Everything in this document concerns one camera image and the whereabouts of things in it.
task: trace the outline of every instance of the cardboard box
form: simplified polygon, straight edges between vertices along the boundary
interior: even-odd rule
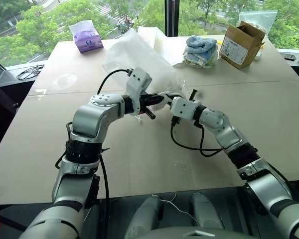
[[[242,21],[240,26],[227,28],[219,55],[238,69],[249,66],[254,60],[265,33]]]

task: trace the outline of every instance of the table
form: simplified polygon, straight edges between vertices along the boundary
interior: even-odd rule
[[[175,44],[184,40],[170,38]],[[51,200],[57,175],[54,163],[67,140],[65,124],[88,102],[105,76],[100,63],[114,42],[104,40],[104,49],[82,55],[72,42],[57,44],[1,142],[0,204]],[[177,70],[186,75],[187,94],[197,89],[197,99],[225,112],[262,157],[289,180],[298,180],[299,78],[270,42],[266,41],[263,51],[259,62],[241,71],[221,59],[214,69]],[[71,84],[67,85],[66,77],[55,84],[69,72],[77,80],[70,76]],[[108,82],[104,89],[124,93],[115,83]],[[110,148],[104,153],[110,197],[244,184],[223,152],[204,158],[173,144],[168,107],[155,114],[155,120],[125,116],[110,125],[104,142],[104,147]],[[198,146],[200,130],[190,122],[182,120],[174,130],[179,142]],[[205,146],[217,146],[210,133],[206,133]],[[100,169],[98,174],[99,197],[104,198]]]

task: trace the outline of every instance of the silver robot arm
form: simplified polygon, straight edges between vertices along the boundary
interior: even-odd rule
[[[173,98],[171,113],[179,118],[204,125],[217,139],[224,152],[237,167],[254,201],[260,202],[287,239],[299,239],[299,202],[293,200],[286,182],[258,156],[242,133],[233,127],[220,111],[208,109],[200,101]]]
[[[154,119],[147,106],[164,99],[145,92],[151,77],[142,69],[131,70],[128,76],[127,95],[95,95],[76,111],[52,192],[53,204],[33,220],[20,239],[80,238],[84,209],[97,198],[100,177],[95,172],[110,123],[125,114],[145,113]]]

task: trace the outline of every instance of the window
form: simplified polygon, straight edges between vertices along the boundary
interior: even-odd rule
[[[278,10],[269,40],[277,48],[299,49],[299,0],[180,0],[178,35],[224,34],[241,12],[262,10]]]
[[[164,1],[0,1],[0,63],[7,67],[46,60],[59,41],[72,40],[69,25],[90,19],[103,39],[140,25],[164,31]]]

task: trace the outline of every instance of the purple tissue box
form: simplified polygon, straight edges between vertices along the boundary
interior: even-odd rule
[[[69,28],[73,34],[74,42],[81,53],[103,47],[101,37],[91,20],[80,21],[69,26]]]

